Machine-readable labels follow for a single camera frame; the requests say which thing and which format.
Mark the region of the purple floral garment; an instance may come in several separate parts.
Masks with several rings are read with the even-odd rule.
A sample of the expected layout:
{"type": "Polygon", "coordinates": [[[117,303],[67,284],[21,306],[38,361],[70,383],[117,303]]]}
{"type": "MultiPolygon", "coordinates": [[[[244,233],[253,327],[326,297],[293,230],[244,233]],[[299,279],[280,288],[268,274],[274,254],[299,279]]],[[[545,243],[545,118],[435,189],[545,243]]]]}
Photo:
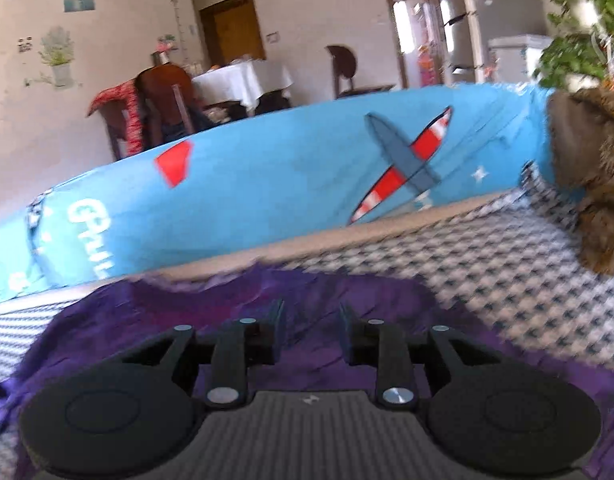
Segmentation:
{"type": "Polygon", "coordinates": [[[561,360],[512,344],[461,301],[443,308],[421,278],[308,273],[257,266],[204,286],[120,281],[33,320],[25,312],[0,318],[0,435],[48,382],[83,370],[182,324],[205,334],[238,318],[265,316],[282,302],[281,358],[254,370],[253,390],[370,389],[372,370],[344,363],[339,308],[399,324],[410,334],[446,325],[480,344],[569,380],[599,405],[603,429],[587,466],[595,479],[614,479],[614,370],[561,360]]]}

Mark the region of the houndstooth sofa seat cover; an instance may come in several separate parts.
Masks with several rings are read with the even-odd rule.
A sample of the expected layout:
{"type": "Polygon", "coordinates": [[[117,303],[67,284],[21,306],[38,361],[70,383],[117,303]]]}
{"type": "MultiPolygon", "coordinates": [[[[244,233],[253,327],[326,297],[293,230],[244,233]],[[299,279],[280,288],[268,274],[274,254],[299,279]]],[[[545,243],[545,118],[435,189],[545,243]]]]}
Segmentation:
{"type": "MultiPolygon", "coordinates": [[[[375,243],[323,252],[264,268],[308,273],[421,278],[438,304],[461,301],[512,344],[614,370],[614,278],[577,260],[574,204],[527,168],[522,187],[468,214],[375,243]]],[[[204,286],[242,271],[201,283],[204,286]]],[[[18,312],[36,320],[71,304],[18,312]]],[[[0,379],[11,372],[0,366],[0,379]]],[[[0,435],[0,479],[28,479],[33,467],[16,440],[16,425],[0,435]]]]}

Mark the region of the blue printed sofa back cover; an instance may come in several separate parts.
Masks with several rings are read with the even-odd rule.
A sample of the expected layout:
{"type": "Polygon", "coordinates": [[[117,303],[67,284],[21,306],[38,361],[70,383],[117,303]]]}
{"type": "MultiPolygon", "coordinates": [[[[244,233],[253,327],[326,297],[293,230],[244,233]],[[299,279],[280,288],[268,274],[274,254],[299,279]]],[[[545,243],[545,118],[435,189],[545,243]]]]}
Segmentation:
{"type": "Polygon", "coordinates": [[[0,303],[241,252],[551,176],[535,84],[457,84],[295,107],[47,188],[0,224],[0,303]]]}

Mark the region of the dark wooden chair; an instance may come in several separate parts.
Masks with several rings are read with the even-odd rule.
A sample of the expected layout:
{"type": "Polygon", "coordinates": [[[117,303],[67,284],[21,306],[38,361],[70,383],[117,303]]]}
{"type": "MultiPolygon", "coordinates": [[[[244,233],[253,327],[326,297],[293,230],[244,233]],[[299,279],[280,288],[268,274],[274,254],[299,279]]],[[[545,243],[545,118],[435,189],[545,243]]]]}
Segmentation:
{"type": "Polygon", "coordinates": [[[171,63],[154,66],[134,81],[142,122],[142,152],[216,126],[204,113],[192,79],[182,67],[171,63]]]}
{"type": "Polygon", "coordinates": [[[343,44],[331,44],[325,50],[331,56],[333,92],[336,99],[363,96],[364,94],[388,92],[395,88],[393,84],[380,84],[374,87],[356,87],[355,76],[358,62],[356,55],[343,44]]]}

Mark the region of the white clothed dining table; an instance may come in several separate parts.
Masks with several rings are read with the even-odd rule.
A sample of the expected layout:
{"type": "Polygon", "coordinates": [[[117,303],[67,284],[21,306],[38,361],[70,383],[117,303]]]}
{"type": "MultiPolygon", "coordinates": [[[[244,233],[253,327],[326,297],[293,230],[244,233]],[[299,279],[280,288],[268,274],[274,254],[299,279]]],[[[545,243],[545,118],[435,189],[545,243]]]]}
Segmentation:
{"type": "Polygon", "coordinates": [[[254,110],[264,94],[284,91],[293,84],[287,68],[279,62],[251,60],[209,70],[192,79],[196,93],[208,105],[235,101],[254,110]]]}

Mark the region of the red patterned cloth on chair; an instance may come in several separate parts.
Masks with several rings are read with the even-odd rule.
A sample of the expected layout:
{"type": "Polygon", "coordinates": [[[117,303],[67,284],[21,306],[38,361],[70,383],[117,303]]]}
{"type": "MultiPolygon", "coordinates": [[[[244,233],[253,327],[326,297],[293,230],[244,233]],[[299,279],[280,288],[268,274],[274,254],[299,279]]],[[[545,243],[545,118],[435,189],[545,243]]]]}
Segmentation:
{"type": "Polygon", "coordinates": [[[99,92],[89,104],[87,117],[96,113],[106,124],[115,160],[142,152],[142,122],[133,79],[99,92]]]}

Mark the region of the brown fur blanket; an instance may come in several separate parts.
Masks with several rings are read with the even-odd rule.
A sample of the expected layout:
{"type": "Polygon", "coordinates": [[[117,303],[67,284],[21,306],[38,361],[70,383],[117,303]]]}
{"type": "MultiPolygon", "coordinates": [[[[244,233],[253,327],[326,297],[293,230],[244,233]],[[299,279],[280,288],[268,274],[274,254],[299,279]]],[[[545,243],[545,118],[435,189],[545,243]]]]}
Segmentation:
{"type": "Polygon", "coordinates": [[[579,261],[614,275],[614,90],[558,90],[548,100],[555,182],[580,191],[579,261]]]}

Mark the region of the brown wooden door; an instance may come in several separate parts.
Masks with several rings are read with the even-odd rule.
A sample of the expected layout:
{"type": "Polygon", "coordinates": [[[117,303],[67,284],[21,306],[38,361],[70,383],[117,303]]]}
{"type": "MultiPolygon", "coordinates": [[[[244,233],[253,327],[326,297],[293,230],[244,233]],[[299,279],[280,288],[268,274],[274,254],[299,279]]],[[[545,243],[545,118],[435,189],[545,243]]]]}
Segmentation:
{"type": "Polygon", "coordinates": [[[211,66],[267,58],[254,0],[222,0],[202,9],[200,20],[211,66]]]}

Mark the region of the silver refrigerator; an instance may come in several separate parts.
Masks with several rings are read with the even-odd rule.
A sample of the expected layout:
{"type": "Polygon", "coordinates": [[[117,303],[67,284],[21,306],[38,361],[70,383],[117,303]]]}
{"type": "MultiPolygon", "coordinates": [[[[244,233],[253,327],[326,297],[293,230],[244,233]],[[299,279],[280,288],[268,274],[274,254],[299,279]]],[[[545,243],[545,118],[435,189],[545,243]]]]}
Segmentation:
{"type": "Polygon", "coordinates": [[[496,82],[490,39],[546,36],[542,0],[439,0],[439,12],[449,84],[496,82]]]}

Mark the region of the green potted plant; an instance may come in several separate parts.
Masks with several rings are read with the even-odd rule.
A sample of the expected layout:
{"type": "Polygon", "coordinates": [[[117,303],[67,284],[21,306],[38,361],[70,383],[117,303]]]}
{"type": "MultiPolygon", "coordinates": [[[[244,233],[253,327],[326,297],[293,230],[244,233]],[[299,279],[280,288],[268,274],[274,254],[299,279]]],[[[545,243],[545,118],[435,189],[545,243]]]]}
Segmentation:
{"type": "Polygon", "coordinates": [[[614,0],[548,0],[555,36],[534,72],[540,86],[568,89],[576,77],[614,87],[614,0]]]}

